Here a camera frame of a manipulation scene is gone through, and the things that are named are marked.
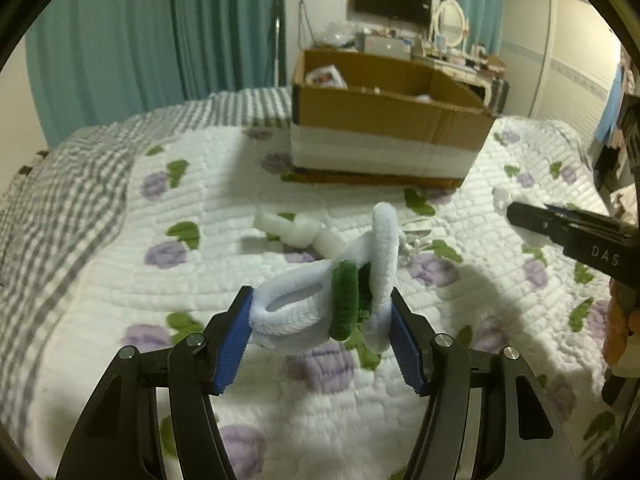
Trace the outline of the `person's right hand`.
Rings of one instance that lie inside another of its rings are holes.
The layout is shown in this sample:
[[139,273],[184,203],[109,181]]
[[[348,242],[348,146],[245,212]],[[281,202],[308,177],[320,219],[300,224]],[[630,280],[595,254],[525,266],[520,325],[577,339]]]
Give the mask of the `person's right hand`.
[[623,378],[639,377],[639,294],[610,281],[603,357],[613,373]]

